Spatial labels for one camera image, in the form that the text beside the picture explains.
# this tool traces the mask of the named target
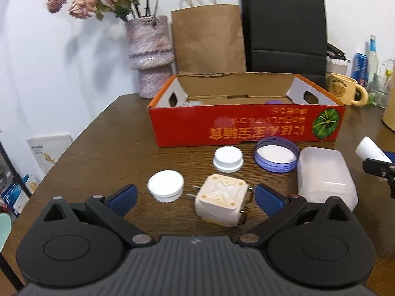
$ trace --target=red cardboard box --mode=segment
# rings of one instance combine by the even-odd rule
[[[345,105],[298,74],[244,72],[173,76],[148,108],[158,146],[179,147],[334,140]]]

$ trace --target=black metal pole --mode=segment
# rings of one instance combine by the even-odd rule
[[[18,185],[20,185],[20,187],[22,188],[24,193],[27,195],[27,197],[30,198],[32,196],[32,194],[30,193],[29,189],[27,189],[27,187],[26,187],[25,183],[23,182],[22,178],[20,177],[20,175],[15,170],[14,166],[11,163],[11,160],[9,160],[9,157],[8,157],[7,153],[5,152],[5,149],[3,147],[3,144],[1,143],[1,140],[0,140],[0,153],[3,156],[3,158],[5,160],[5,163],[7,164],[10,172],[14,176],[14,181]]]
[[[11,266],[7,263],[3,254],[0,252],[0,269],[3,271],[9,282],[13,285],[13,287],[18,291],[20,291],[24,285],[19,280],[18,276],[14,273]]]

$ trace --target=flower vase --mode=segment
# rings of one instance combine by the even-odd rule
[[[171,76],[173,45],[166,16],[136,18],[126,23],[129,59],[139,70],[139,94],[152,99]]]

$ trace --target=beverage can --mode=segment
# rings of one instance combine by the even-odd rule
[[[368,78],[368,58],[365,54],[357,53],[354,57],[351,78],[358,81],[358,84],[367,86]]]

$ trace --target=white wall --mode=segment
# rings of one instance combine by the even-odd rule
[[[374,34],[380,60],[394,58],[395,0],[325,1],[328,42],[352,58]],[[0,137],[17,168],[38,178],[27,138],[70,133],[75,139],[118,96],[137,92],[120,20],[112,14],[102,23],[77,20],[66,8],[54,15],[45,3],[0,0]],[[159,14],[181,6],[161,0]]]

